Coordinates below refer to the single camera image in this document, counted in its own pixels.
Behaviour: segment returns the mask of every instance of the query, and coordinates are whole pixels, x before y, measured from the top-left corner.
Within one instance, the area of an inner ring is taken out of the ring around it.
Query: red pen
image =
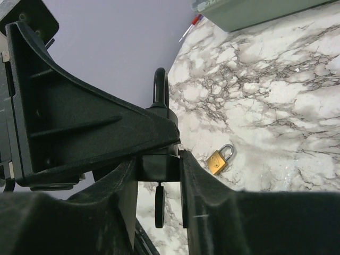
[[[180,39],[179,43],[183,40],[183,38],[189,33],[190,29],[196,25],[197,22],[199,22],[201,19],[203,19],[203,15],[202,14],[199,14],[197,15],[193,21],[191,22],[191,25],[190,27],[186,30],[186,32],[184,33],[184,35],[182,36],[182,38]]]

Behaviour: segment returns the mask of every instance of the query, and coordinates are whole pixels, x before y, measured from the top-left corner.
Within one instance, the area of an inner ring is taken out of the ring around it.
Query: black mount
[[[148,109],[109,95],[52,60],[46,47],[55,26],[17,21],[39,10],[30,3],[8,13],[5,30],[0,179],[5,191],[15,182],[34,191],[71,189],[89,171],[96,182],[66,201],[3,193],[1,254],[158,254],[136,222],[138,181],[158,182],[156,227],[164,225],[162,182],[180,182],[190,254],[340,254],[338,193],[229,189],[178,150],[164,69],[155,73]]]

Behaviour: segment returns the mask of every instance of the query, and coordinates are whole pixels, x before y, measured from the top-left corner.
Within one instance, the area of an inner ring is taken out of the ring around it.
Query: screw
[[[41,33],[39,29],[36,30],[36,35],[39,36],[40,38],[43,37],[43,34]]]
[[[21,21],[26,21],[26,20],[27,20],[26,14],[20,13],[20,14],[19,14],[19,20],[21,20]]]

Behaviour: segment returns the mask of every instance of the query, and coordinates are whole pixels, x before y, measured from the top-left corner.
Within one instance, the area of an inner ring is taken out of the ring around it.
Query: gray wall
[[[172,66],[194,17],[191,0],[44,0],[60,25],[49,49],[62,68],[141,107],[152,101],[154,71]],[[92,176],[72,191],[87,187]]]

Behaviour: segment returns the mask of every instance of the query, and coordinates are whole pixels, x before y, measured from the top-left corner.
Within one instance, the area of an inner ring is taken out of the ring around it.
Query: green box
[[[193,0],[192,9],[234,31],[334,0]]]

